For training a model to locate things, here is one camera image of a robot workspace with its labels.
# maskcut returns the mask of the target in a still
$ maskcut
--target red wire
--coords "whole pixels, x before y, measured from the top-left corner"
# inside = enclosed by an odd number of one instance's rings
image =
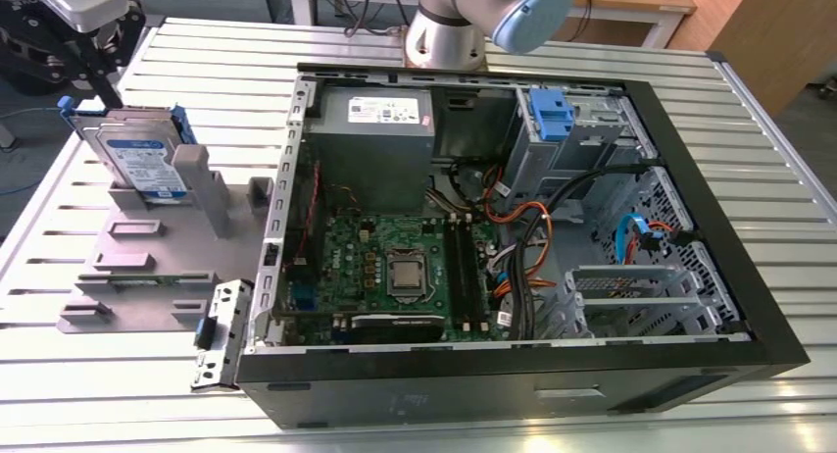
[[[669,226],[667,223],[664,223],[663,221],[649,221],[649,227],[661,227],[668,232],[675,231],[675,228]],[[625,250],[625,265],[633,264],[633,253],[637,250],[639,243],[640,241],[637,239],[637,236],[635,235],[631,238],[631,242],[628,243],[628,249]]]
[[[298,249],[298,254],[295,255],[295,260],[303,254],[303,249],[306,249],[306,242],[310,239],[310,228],[312,227],[312,221],[315,220],[315,205],[316,205],[316,197],[319,196],[319,161],[314,164],[314,194],[312,194],[312,202],[310,203],[310,213],[306,217],[306,229],[303,230],[303,240],[300,241],[300,248]]]

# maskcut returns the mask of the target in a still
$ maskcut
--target green motherboard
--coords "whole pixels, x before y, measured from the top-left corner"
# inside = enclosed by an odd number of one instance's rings
[[[444,219],[400,218],[378,216],[338,216],[327,224],[324,236],[323,268],[319,284],[312,288],[294,288],[292,295],[303,301],[304,310],[319,313],[346,312],[431,314],[446,318],[443,341],[499,340],[503,333],[490,321],[490,290],[483,271],[486,268],[486,249],[495,242],[495,226],[491,223],[468,223],[463,226],[472,239],[474,286],[472,294],[479,293],[478,303],[484,311],[484,323],[458,324],[455,322],[456,298],[450,282],[447,262]],[[410,267],[411,259],[424,262]],[[394,296],[398,284],[408,281],[414,274],[394,274],[394,261],[406,261],[404,270],[422,269],[422,283],[427,290],[418,297]],[[339,343],[334,337],[334,319],[300,318],[300,343],[327,345]]]

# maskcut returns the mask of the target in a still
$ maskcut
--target motherboard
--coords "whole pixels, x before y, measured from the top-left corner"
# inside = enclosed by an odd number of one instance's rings
[[[398,343],[416,336],[440,341],[500,339],[500,327],[490,322],[487,278],[479,270],[494,253],[491,223],[330,218],[319,282],[291,286],[298,311],[312,314],[299,318],[300,344]]]

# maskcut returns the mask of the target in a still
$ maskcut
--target blue plastic clip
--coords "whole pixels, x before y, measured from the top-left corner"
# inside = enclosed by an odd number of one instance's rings
[[[64,95],[58,101],[58,108],[62,109],[59,115],[64,119],[64,122],[67,122],[67,125],[70,125],[70,127],[72,127],[74,129],[76,129],[76,127],[74,125],[74,122],[70,120],[70,117],[72,117],[76,113],[75,103],[76,101],[70,95]]]
[[[198,144],[198,139],[195,139],[195,133],[192,132],[192,126],[188,123],[188,116],[186,115],[186,109],[176,105],[172,108],[172,116],[176,118],[176,121],[180,123],[180,140],[183,144]]]
[[[576,124],[576,108],[564,98],[564,92],[554,88],[534,88],[528,95],[540,126],[540,138],[548,142],[564,141]]]

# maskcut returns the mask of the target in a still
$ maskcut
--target open computer tower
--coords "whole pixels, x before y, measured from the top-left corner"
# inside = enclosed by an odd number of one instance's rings
[[[807,362],[647,83],[300,71],[258,279],[218,290],[196,389],[283,428],[539,419]]]

